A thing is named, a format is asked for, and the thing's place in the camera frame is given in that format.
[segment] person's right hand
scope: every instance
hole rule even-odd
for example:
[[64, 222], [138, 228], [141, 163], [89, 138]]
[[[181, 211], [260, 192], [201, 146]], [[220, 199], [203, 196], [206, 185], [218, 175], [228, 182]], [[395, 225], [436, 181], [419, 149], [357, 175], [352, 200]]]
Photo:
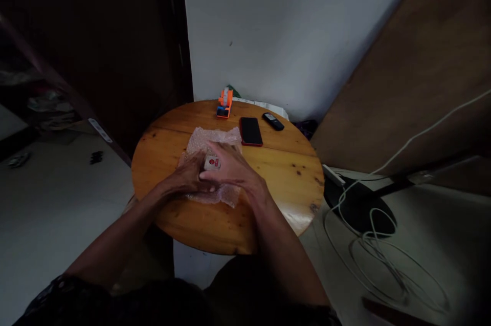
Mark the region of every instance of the person's right hand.
[[208, 141], [208, 145], [220, 157], [221, 167], [220, 170], [203, 171], [199, 174], [200, 179], [237, 185], [247, 192], [266, 187], [264, 179], [252, 169], [234, 146], [211, 141]]

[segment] coiled white cable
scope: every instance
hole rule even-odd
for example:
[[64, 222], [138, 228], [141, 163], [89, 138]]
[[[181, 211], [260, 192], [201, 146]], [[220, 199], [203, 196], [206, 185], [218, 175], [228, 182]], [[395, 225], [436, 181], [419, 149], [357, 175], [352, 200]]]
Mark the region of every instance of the coiled white cable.
[[[379, 171], [383, 170], [384, 168], [386, 168], [397, 156], [399, 156], [399, 154], [404, 149], [406, 149], [406, 147], [414, 139], [418, 138], [419, 136], [422, 136], [423, 134], [425, 134], [425, 133], [429, 132], [430, 130], [432, 130], [433, 128], [437, 127], [444, 120], [446, 120], [448, 117], [450, 117], [450, 115], [452, 115], [454, 112], [457, 112], [461, 108], [464, 108], [464, 107], [466, 107], [466, 106], [468, 106], [468, 105], [470, 105], [470, 104], [478, 101], [479, 99], [487, 96], [490, 93], [491, 93], [491, 89], [488, 90], [488, 91], [486, 91], [486, 92], [484, 92], [483, 94], [477, 96], [476, 98], [473, 98], [472, 100], [470, 100], [470, 101], [468, 101], [466, 103], [461, 104], [460, 106], [458, 106], [458, 107], [454, 108], [453, 110], [451, 110], [449, 113], [447, 113], [445, 116], [443, 116], [440, 120], [438, 120], [437, 122], [435, 122], [430, 127], [426, 128], [422, 132], [420, 132], [420, 133], [414, 135], [413, 137], [409, 138], [408, 141], [385, 164], [383, 164], [381, 167], [379, 167], [378, 169], [376, 169], [376, 170], [372, 171], [370, 174], [368, 174], [368, 177], [371, 176], [371, 175], [374, 175], [377, 172], [379, 172]], [[386, 214], [385, 212], [383, 212], [382, 210], [380, 210], [378, 208], [372, 208], [370, 210], [370, 213], [369, 213], [369, 215], [370, 215], [370, 224], [371, 224], [371, 227], [372, 227], [372, 231], [367, 231], [367, 232], [364, 232], [364, 233], [357, 232], [355, 229], [353, 229], [346, 222], [346, 220], [343, 217], [342, 210], [341, 210], [342, 204], [343, 204], [343, 202], [346, 199], [346, 193], [354, 185], [358, 184], [360, 181], [362, 181], [362, 179], [356, 180], [347, 189], [344, 189], [343, 188], [343, 193], [339, 197], [338, 204], [336, 204], [334, 207], [332, 207], [327, 212], [326, 217], [324, 218], [324, 230], [325, 230], [325, 232], [327, 234], [327, 237], [329, 238], [329, 241], [332, 244], [332, 247], [334, 248], [336, 254], [338, 255], [338, 257], [341, 259], [341, 261], [346, 266], [346, 268], [349, 270], [349, 272], [351, 272], [351, 274], [362, 284], [362, 286], [370, 294], [372, 294], [373, 296], [375, 296], [377, 299], [385, 302], [386, 304], [389, 304], [392, 307], [395, 307], [395, 308], [400, 309], [401, 308], [401, 305], [404, 306], [404, 305], [407, 305], [408, 304], [410, 294], [413, 294], [416, 298], [418, 298], [424, 305], [426, 305], [430, 309], [432, 309], [434, 311], [437, 311], [437, 312], [443, 312], [443, 313], [448, 312], [450, 310], [449, 297], [448, 297], [445, 289], [443, 288], [443, 286], [438, 282], [438, 280], [431, 273], [429, 273], [429, 271], [427, 269], [425, 269], [415, 258], [413, 258], [410, 254], [408, 254], [402, 248], [400, 248], [400, 247], [398, 247], [398, 246], [396, 246], [396, 245], [394, 245], [392, 243], [389, 243], [389, 242], [386, 242], [386, 241], [380, 241], [378, 239], [378, 236], [379, 235], [385, 235], [387, 237], [391, 237], [391, 236], [394, 236], [395, 235], [397, 226], [396, 226], [395, 222], [392, 220], [392, 218], [388, 214]], [[361, 272], [361, 274], [363, 275], [363, 277], [365, 278], [365, 280], [370, 283], [370, 285], [372, 286], [372, 288], [369, 285], [367, 285], [366, 282], [363, 281], [355, 273], [355, 271], [353, 271], [353, 269], [347, 264], [347, 262], [345, 261], [345, 259], [342, 257], [342, 255], [339, 253], [339, 251], [337, 250], [336, 246], [334, 245], [334, 242], [332, 241], [331, 236], [329, 235], [329, 230], [327, 230], [327, 225], [326, 225], [327, 218], [329, 217], [329, 214], [332, 211], [334, 211], [335, 209], [337, 209], [337, 208], [339, 209], [340, 217], [341, 217], [341, 220], [343, 221], [343, 223], [346, 225], [346, 227], [351, 232], [353, 232], [357, 236], [357, 238], [355, 238], [349, 244], [348, 249], [349, 249], [350, 256], [351, 256], [354, 264], [358, 268], [358, 270]], [[381, 232], [376, 231], [375, 225], [373, 223], [373, 213], [374, 212], [378, 212], [378, 211], [381, 212], [381, 213], [383, 213], [386, 217], [389, 218], [389, 220], [391, 221], [392, 225], [394, 226], [394, 234], [381, 233]], [[395, 297], [389, 295], [388, 293], [384, 292], [363, 271], [363, 269], [360, 267], [360, 265], [356, 261], [356, 259], [354, 257], [354, 254], [353, 254], [353, 245], [355, 243], [359, 243], [362, 246], [362, 248], [365, 249], [365, 251], [367, 253], [369, 253], [372, 257], [376, 258], [377, 260], [379, 260], [380, 262], [382, 262], [386, 266], [386, 268], [389, 270], [389, 272], [392, 274], [392, 276], [395, 278], [395, 280], [397, 281], [397, 283], [399, 284], [399, 286], [401, 288], [401, 295], [400, 295], [399, 298], [395, 298]], [[396, 250], [398, 250], [399, 252], [401, 252], [402, 254], [404, 254], [407, 258], [409, 258], [413, 263], [415, 263], [416, 265], [418, 265], [433, 280], [433, 282], [441, 290], [441, 293], [443, 295], [443, 303], [438, 303], [437, 301], [435, 301], [413, 279], [411, 279], [402, 270], [398, 269], [397, 266], [391, 260], [389, 260], [388, 257], [385, 255], [385, 253], [384, 253], [384, 251], [382, 249], [382, 245], [387, 245], [387, 246], [391, 246], [391, 247], [395, 248]]]

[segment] black phone screen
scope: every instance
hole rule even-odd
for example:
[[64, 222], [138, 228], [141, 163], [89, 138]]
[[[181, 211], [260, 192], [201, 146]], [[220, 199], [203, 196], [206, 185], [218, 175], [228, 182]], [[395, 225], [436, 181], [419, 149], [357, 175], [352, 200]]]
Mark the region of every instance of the black phone screen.
[[262, 146], [261, 131], [256, 118], [240, 118], [243, 145]]

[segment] bubble wrap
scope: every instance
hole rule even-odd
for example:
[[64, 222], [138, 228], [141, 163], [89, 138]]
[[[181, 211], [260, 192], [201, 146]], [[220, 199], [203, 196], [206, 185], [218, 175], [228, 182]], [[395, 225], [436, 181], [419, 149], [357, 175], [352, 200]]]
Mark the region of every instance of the bubble wrap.
[[[182, 165], [189, 156], [200, 150], [205, 151], [207, 155], [216, 155], [208, 144], [206, 144], [209, 140], [235, 145], [240, 153], [242, 153], [242, 137], [240, 136], [239, 128], [235, 127], [228, 132], [223, 132], [219, 130], [204, 130], [201, 127], [197, 127], [191, 135], [191, 138], [189, 138], [188, 147], [179, 161], [179, 166]], [[191, 193], [187, 194], [186, 197], [193, 201], [207, 204], [215, 204], [222, 201], [230, 207], [235, 208], [239, 200], [239, 194], [239, 187], [230, 184], [222, 184], [214, 192]]]

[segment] wood grain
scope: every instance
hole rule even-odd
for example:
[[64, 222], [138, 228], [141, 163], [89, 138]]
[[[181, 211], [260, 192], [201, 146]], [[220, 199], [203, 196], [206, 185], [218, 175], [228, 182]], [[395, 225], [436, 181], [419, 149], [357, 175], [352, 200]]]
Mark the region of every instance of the wood grain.
[[[312, 139], [322, 162], [370, 172], [413, 135], [491, 88], [490, 0], [403, 0]], [[491, 126], [491, 97], [414, 140], [383, 174], [472, 146]]]
[[[234, 102], [228, 120], [215, 116], [217, 101], [180, 106], [156, 120], [141, 138], [132, 163], [133, 185], [142, 199], [159, 181], [172, 174], [189, 138], [198, 126], [228, 131], [240, 117], [257, 117], [263, 147], [243, 146], [247, 162], [267, 182], [281, 212], [297, 235], [309, 226], [320, 207], [324, 177], [309, 141], [287, 120], [275, 131], [261, 119], [262, 107]], [[187, 199], [165, 206], [156, 224], [176, 240], [218, 254], [251, 254], [257, 250], [254, 218], [243, 192], [235, 209], [225, 203], [206, 205]]]

